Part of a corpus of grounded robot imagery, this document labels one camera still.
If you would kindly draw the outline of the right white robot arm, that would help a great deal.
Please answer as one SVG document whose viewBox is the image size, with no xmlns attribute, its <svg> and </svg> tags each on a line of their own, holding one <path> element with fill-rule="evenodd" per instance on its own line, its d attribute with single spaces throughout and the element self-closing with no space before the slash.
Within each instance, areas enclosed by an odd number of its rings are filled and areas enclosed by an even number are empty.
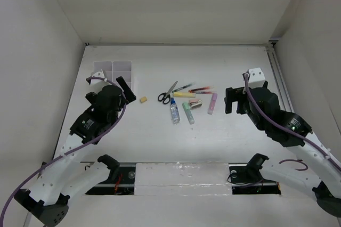
<svg viewBox="0 0 341 227">
<path fill-rule="evenodd" d="M 278 96 L 267 83 L 225 90 L 225 112 L 247 115 L 256 128 L 293 153 L 307 171 L 286 168 L 257 153 L 238 170 L 231 170 L 227 181 L 241 188 L 265 180 L 279 182 L 311 197 L 328 214 L 340 217 L 340 162 L 314 136 L 311 126 L 299 115 L 281 110 Z"/>
</svg>

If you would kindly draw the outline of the green highlighter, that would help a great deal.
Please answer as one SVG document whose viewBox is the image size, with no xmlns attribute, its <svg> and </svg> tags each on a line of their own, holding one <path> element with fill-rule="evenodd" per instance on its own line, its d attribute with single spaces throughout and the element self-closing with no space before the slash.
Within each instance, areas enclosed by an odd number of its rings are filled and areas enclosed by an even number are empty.
<svg viewBox="0 0 341 227">
<path fill-rule="evenodd" d="M 194 121 L 194 117 L 193 117 L 193 115 L 192 115 L 192 113 L 191 113 L 191 108 L 190 108 L 189 103 L 188 103 L 188 102 L 183 102 L 183 103 L 182 103 L 182 107 L 183 107 L 183 109 L 184 109 L 184 112 L 185 112 L 185 114 L 186 114 L 186 116 L 187 116 L 187 119 L 188 119 L 189 123 L 190 123 L 191 125 L 194 124 L 195 121 Z"/>
</svg>

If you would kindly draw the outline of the yellow highlighter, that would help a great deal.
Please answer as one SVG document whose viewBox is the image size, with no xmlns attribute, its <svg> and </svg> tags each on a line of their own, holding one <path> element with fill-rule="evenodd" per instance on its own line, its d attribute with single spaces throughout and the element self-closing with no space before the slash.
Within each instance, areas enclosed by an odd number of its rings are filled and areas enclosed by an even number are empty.
<svg viewBox="0 0 341 227">
<path fill-rule="evenodd" d="M 173 97 L 175 97 L 175 98 L 195 98 L 196 97 L 196 93 L 173 92 Z"/>
</svg>

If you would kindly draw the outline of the pink highlighter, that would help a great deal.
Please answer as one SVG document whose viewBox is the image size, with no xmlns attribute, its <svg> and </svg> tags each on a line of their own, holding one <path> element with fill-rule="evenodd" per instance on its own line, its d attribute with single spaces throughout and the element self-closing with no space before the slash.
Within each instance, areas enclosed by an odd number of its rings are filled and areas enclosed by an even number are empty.
<svg viewBox="0 0 341 227">
<path fill-rule="evenodd" d="M 217 100 L 217 93 L 213 93 L 213 94 L 212 94 L 212 97 L 211 97 L 211 100 L 210 100 L 209 107 L 208 107 L 208 111 L 207 111 L 207 113 L 208 113 L 209 115 L 212 115 L 213 112 L 214 112 L 216 100 Z"/>
</svg>

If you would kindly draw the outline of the blue cap spray bottle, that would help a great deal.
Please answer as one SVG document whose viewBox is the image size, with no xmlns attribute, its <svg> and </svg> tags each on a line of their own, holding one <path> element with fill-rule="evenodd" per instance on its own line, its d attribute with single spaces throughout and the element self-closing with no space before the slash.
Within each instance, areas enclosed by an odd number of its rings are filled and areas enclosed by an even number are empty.
<svg viewBox="0 0 341 227">
<path fill-rule="evenodd" d="M 180 115 L 179 115 L 178 107 L 177 107 L 177 104 L 176 104 L 174 98 L 171 98 L 171 100 L 170 100 L 170 112 L 172 115 L 173 124 L 179 123 L 180 122 Z"/>
</svg>

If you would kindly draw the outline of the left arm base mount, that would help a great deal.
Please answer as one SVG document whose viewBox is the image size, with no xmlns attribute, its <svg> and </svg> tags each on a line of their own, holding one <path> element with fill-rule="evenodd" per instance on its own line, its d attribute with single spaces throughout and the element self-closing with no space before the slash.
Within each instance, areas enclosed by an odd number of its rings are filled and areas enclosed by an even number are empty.
<svg viewBox="0 0 341 227">
<path fill-rule="evenodd" d="M 93 196 L 134 195 L 136 163 L 121 163 L 116 171 L 110 171 L 108 178 L 86 192 Z"/>
</svg>

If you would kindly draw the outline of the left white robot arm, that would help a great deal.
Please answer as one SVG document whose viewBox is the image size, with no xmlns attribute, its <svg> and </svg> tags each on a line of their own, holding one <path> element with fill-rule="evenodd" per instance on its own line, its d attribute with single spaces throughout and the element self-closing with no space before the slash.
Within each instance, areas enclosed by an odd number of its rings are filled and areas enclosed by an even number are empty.
<svg viewBox="0 0 341 227">
<path fill-rule="evenodd" d="M 44 226 L 57 226 L 70 204 L 92 187 L 120 178 L 120 163 L 109 155 L 100 156 L 84 173 L 72 179 L 87 156 L 121 120 L 126 106 L 136 96 L 122 76 L 106 82 L 99 92 L 86 94 L 91 104 L 73 123 L 59 155 L 36 173 L 37 181 L 28 189 L 18 188 L 14 199 Z"/>
</svg>

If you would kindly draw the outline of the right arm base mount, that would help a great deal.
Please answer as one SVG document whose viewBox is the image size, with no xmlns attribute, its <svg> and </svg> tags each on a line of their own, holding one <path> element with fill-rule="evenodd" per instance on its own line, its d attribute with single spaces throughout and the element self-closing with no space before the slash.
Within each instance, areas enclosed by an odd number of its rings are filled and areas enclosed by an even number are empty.
<svg viewBox="0 0 341 227">
<path fill-rule="evenodd" d="M 251 177 L 245 171 L 246 166 L 246 163 L 229 164 L 226 181 L 231 184 L 233 195 L 281 195 L 281 189 L 277 182 L 261 177 Z"/>
</svg>

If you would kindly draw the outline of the red gel pen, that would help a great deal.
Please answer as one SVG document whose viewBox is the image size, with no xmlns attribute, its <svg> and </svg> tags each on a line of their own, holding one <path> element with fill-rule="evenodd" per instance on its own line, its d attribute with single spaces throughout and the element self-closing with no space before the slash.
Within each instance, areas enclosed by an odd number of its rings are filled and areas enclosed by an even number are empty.
<svg viewBox="0 0 341 227">
<path fill-rule="evenodd" d="M 195 91 L 196 94 L 214 94 L 214 91 Z"/>
</svg>

